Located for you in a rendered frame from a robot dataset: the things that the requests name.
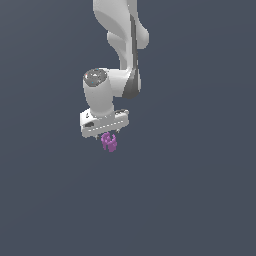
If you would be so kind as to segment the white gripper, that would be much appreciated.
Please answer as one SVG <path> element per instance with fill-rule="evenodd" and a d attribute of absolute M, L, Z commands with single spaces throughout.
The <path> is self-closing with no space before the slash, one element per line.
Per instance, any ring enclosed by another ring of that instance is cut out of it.
<path fill-rule="evenodd" d="M 103 117 L 93 116 L 89 109 L 80 114 L 81 133 L 84 138 L 95 137 L 99 135 L 116 131 L 120 133 L 123 127 L 129 124 L 129 111 L 127 109 L 116 110 L 112 114 Z"/>

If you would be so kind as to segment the small purple object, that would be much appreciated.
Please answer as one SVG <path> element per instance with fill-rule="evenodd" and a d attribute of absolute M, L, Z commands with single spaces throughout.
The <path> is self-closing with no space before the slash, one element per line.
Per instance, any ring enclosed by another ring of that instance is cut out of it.
<path fill-rule="evenodd" d="M 111 135 L 109 132 L 106 132 L 101 136 L 101 142 L 104 150 L 108 150 L 109 152 L 116 150 L 117 141 L 115 135 Z"/>

